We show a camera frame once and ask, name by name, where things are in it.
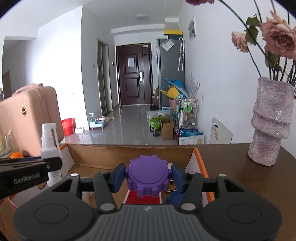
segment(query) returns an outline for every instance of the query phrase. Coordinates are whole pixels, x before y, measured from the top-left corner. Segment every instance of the dark brown door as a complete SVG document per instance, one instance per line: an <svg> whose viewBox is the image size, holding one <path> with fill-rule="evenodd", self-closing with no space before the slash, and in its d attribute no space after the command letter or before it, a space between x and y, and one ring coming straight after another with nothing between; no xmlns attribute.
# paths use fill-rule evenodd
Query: dark brown door
<svg viewBox="0 0 296 241"><path fill-rule="evenodd" d="M120 104L151 104L151 44L117 46Z"/></svg>

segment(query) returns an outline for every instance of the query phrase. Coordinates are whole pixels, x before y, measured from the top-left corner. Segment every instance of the tiled floor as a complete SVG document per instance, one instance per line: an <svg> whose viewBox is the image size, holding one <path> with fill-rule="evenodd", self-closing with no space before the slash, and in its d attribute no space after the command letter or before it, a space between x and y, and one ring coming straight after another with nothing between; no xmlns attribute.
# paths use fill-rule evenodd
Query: tiled floor
<svg viewBox="0 0 296 241"><path fill-rule="evenodd" d="M172 145L177 140L164 141L162 137L154 137L150 132L147 113L150 106L122 106L117 108L104 130L96 128L85 131L85 134L73 134L65 137L63 142L72 144L126 144L126 145Z"/></svg>

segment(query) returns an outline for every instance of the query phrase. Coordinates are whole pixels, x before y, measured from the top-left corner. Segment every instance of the spray nozzle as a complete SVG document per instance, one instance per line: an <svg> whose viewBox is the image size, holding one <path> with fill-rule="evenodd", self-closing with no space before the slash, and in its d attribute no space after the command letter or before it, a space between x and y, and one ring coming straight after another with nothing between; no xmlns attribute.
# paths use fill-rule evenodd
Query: spray nozzle
<svg viewBox="0 0 296 241"><path fill-rule="evenodd" d="M52 136L52 130L54 131L54 137L57 145L57 151L58 155L60 158L62 158L62 152L61 149L59 148L59 141L57 138L57 124L56 123L45 123L42 124L42 137L41 137L41 142L42 142L42 148L52 148L54 147L54 139Z"/></svg>

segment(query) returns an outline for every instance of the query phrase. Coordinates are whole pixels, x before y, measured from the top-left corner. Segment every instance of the cable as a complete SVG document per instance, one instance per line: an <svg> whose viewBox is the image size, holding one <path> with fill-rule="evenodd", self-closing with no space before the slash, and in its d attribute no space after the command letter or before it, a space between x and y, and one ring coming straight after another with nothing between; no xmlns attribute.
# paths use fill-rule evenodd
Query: cable
<svg viewBox="0 0 296 241"><path fill-rule="evenodd" d="M157 64L157 60L155 60L155 57L154 57L154 55L153 55L153 53L152 53L152 50L151 50L151 48L150 48L149 45L148 45L148 48L149 48L149 50L150 50L150 52L151 52L152 58L154 59L155 63Z"/></svg>

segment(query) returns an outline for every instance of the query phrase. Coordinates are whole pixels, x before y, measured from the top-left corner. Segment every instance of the orange fruit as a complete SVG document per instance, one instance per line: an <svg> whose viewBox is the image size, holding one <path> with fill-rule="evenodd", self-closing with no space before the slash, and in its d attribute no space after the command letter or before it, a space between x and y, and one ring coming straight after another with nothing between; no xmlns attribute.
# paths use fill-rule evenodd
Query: orange fruit
<svg viewBox="0 0 296 241"><path fill-rule="evenodd" d="M14 158L24 158L23 154L21 152L14 152L10 155L10 158L11 159L14 159Z"/></svg>

